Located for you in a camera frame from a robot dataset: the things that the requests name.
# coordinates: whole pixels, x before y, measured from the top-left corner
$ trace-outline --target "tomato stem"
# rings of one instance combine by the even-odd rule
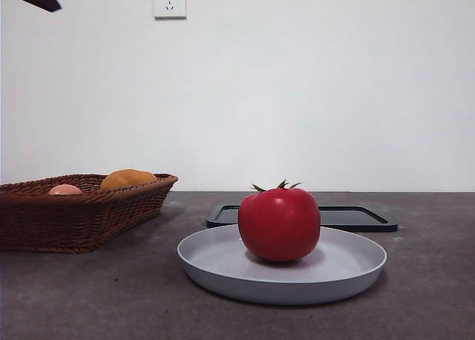
[[[286,186],[287,184],[289,184],[289,182],[287,182],[286,179],[284,179],[284,180],[282,180],[282,182],[277,186],[277,188],[285,189],[285,186]],[[289,187],[289,189],[295,188],[295,187],[298,186],[299,184],[302,184],[302,182],[296,183],[296,184],[292,184],[292,185]],[[266,191],[265,189],[262,189],[260,186],[256,186],[255,184],[252,184],[251,189],[257,190],[258,192],[265,192],[265,191]]]
[[[255,189],[257,190],[258,192],[265,192],[266,190],[265,189],[262,189],[260,186],[256,186],[255,184],[252,184],[252,188],[251,189]]]

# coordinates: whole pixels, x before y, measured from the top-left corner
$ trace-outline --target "gray tabletop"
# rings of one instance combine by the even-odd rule
[[[388,261],[347,300],[248,304],[194,284],[177,256],[242,192],[171,192],[162,214],[84,255],[1,252],[2,339],[475,339],[475,193],[313,193],[399,224],[364,233]]]

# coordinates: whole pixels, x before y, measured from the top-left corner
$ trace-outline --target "electrical outlet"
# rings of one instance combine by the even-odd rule
[[[154,17],[156,19],[184,19],[186,0],[154,0]]]

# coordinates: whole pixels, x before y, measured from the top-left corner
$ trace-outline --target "red tomato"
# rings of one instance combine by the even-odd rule
[[[313,196],[278,187],[246,197],[237,214],[244,245],[267,261],[291,261],[311,253],[321,216]]]

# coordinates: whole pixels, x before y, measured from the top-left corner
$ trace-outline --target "brown wicker basket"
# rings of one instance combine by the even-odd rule
[[[0,249],[86,253],[160,213],[178,180],[157,181],[100,192],[106,177],[72,174],[0,186]],[[49,195],[59,184],[78,186],[81,195]]]

